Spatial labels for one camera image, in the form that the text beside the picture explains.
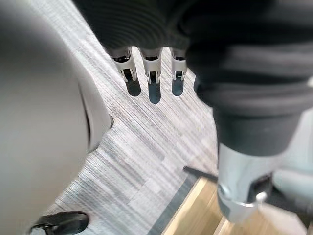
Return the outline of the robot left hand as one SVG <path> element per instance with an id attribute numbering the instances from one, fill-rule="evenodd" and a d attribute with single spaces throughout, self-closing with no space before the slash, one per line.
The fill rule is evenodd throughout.
<path id="1" fill-rule="evenodd" d="M 313 3 L 310 0 L 77 0 L 113 58 L 178 49 L 212 108 L 223 215 L 261 202 L 313 215 Z"/>

